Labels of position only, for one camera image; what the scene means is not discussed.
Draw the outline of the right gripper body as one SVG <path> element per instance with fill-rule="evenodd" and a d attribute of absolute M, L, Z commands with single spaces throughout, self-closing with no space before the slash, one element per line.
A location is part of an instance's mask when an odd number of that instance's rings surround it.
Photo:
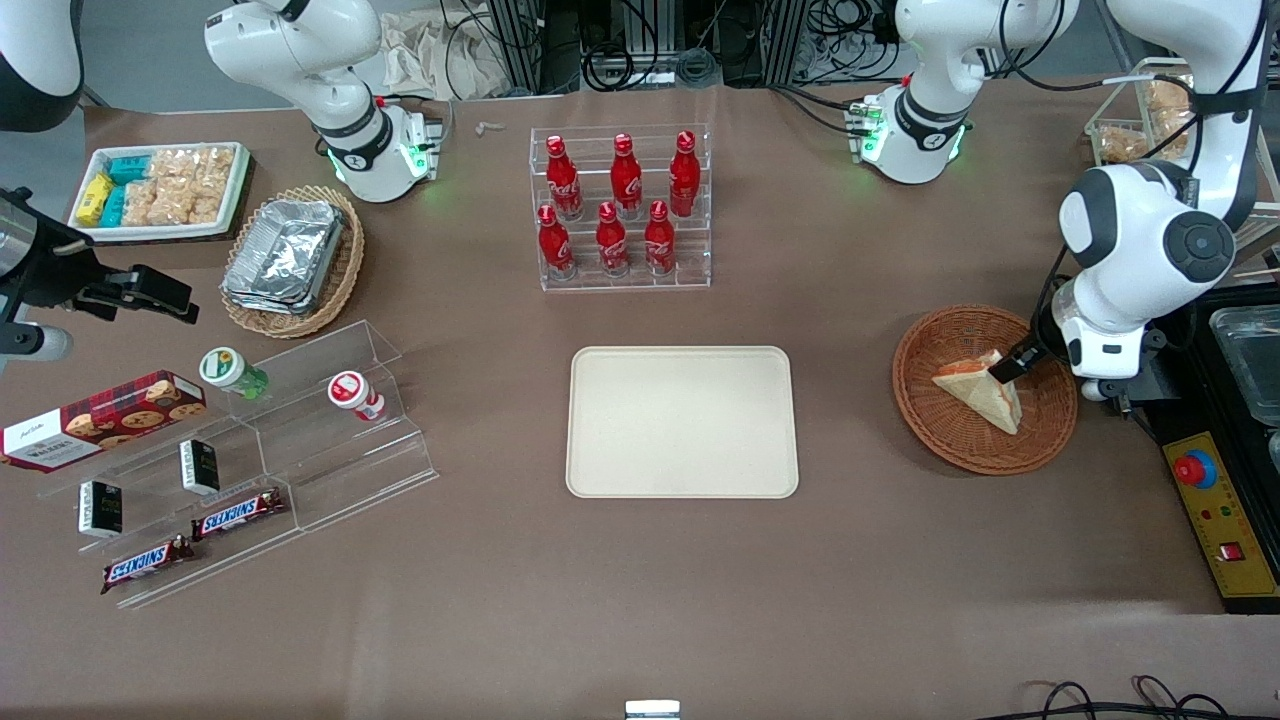
<path fill-rule="evenodd" d="M 101 279 L 93 241 L 29 205 L 28 188 L 3 190 L 3 320 L 22 305 L 100 316 L 81 292 Z"/>

